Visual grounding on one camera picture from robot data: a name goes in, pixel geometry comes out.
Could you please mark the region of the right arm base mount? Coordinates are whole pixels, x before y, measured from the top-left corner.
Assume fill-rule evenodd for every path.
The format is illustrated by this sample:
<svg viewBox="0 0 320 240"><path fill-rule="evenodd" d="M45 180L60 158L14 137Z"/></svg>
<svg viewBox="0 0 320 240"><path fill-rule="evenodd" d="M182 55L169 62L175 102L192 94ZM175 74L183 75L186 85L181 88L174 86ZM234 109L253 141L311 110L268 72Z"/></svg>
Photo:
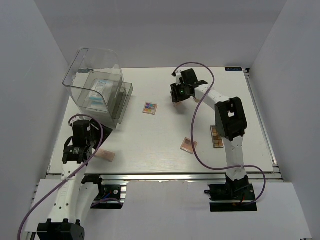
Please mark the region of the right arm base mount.
<svg viewBox="0 0 320 240"><path fill-rule="evenodd" d="M237 191L231 190L227 184L210 184L204 194L209 197L212 213L257 212L257 204L250 203L256 199L254 188L249 184Z"/></svg>

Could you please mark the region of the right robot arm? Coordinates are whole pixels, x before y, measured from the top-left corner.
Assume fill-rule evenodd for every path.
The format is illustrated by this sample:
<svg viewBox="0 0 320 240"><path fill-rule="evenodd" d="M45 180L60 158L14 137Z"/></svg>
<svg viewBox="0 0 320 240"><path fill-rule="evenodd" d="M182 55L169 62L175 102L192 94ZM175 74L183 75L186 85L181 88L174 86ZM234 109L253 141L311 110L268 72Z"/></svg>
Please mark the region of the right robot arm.
<svg viewBox="0 0 320 240"><path fill-rule="evenodd" d="M214 110L215 129L222 138L226 154L226 195L236 200L249 185L244 168L243 139L248 127L242 101L239 97L228 97L204 80L198 80L195 71L175 70L175 83L170 85L173 103L180 103L193 97L199 104L205 103Z"/></svg>

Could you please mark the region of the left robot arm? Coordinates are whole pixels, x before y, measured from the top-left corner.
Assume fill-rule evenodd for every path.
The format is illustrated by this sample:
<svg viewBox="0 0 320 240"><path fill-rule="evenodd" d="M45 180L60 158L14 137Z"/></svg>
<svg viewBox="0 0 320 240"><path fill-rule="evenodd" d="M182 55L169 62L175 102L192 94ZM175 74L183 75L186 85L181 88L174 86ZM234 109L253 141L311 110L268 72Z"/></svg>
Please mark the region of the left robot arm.
<svg viewBox="0 0 320 240"><path fill-rule="evenodd" d="M47 220L37 226L41 240L83 240L84 222L91 205L106 193L99 175L85 173L88 160L113 130L93 119L76 120L71 126L72 136L63 147L62 185Z"/></svg>

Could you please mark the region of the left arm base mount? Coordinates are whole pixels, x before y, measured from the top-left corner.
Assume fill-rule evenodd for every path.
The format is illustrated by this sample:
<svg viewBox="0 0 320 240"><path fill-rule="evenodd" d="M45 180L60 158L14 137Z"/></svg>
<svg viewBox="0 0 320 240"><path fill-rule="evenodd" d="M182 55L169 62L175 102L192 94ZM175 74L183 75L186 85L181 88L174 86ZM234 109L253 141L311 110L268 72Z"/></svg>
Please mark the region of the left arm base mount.
<svg viewBox="0 0 320 240"><path fill-rule="evenodd" d="M81 184L93 184L94 188L98 190L97 196L91 204L91 209L122 209L122 201L125 199L122 196L122 185L104 183L103 178L97 174L86 175Z"/></svg>

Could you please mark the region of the white blue wipes packet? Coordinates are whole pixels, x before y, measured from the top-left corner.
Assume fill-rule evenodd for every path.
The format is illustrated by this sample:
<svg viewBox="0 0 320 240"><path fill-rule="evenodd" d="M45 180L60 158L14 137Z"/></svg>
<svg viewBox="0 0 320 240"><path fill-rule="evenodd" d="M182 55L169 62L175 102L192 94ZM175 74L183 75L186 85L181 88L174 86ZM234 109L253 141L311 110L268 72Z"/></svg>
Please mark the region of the white blue wipes packet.
<svg viewBox="0 0 320 240"><path fill-rule="evenodd" d="M88 94L88 106L95 108L108 103L113 88L113 82L106 79L96 78L91 85L91 91Z"/></svg>

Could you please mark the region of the foundation bottle clear cap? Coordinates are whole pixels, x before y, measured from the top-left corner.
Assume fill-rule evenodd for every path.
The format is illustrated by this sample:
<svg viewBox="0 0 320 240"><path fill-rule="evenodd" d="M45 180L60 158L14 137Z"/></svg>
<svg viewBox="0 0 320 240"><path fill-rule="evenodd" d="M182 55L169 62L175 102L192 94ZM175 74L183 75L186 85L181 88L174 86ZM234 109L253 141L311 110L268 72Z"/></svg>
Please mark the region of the foundation bottle clear cap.
<svg viewBox="0 0 320 240"><path fill-rule="evenodd" d="M179 101L179 102L174 102L173 105L174 105L175 107L181 107L183 104L182 104L181 101Z"/></svg>

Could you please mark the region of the clear acrylic makeup organizer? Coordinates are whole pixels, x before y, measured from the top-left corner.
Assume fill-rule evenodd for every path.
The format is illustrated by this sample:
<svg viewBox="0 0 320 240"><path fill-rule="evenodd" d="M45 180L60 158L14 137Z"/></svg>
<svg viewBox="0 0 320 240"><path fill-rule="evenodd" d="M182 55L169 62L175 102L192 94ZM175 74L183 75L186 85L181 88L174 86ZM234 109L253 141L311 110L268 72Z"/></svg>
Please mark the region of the clear acrylic makeup organizer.
<svg viewBox="0 0 320 240"><path fill-rule="evenodd" d="M118 55L109 49L80 48L62 84L82 114L112 129L122 123L133 93Z"/></svg>

